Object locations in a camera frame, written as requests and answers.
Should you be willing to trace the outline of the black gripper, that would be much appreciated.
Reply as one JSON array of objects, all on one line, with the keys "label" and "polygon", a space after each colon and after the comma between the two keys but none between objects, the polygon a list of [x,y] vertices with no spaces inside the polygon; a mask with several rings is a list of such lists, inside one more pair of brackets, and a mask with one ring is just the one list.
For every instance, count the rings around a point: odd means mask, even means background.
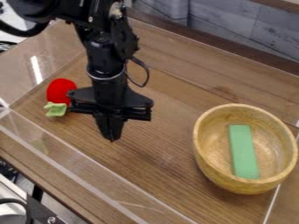
[{"label": "black gripper", "polygon": [[90,87],[69,90],[66,96],[73,112],[94,114],[101,136],[109,141],[121,137],[128,119],[151,120],[153,100],[130,89],[124,75],[112,80],[93,80]]}]

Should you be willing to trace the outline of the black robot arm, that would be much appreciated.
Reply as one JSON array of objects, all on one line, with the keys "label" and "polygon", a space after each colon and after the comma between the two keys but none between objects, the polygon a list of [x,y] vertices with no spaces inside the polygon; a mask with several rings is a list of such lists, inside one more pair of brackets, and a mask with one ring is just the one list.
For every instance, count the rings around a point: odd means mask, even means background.
[{"label": "black robot arm", "polygon": [[93,116],[101,136],[116,141],[125,122],[152,118],[151,98],[139,94],[126,63],[145,63],[134,57],[139,37],[128,23],[122,0],[6,0],[14,13],[34,23],[22,31],[0,20],[0,31],[29,38],[38,35],[49,22],[58,18],[73,25],[84,46],[90,86],[66,92],[69,111]]}]

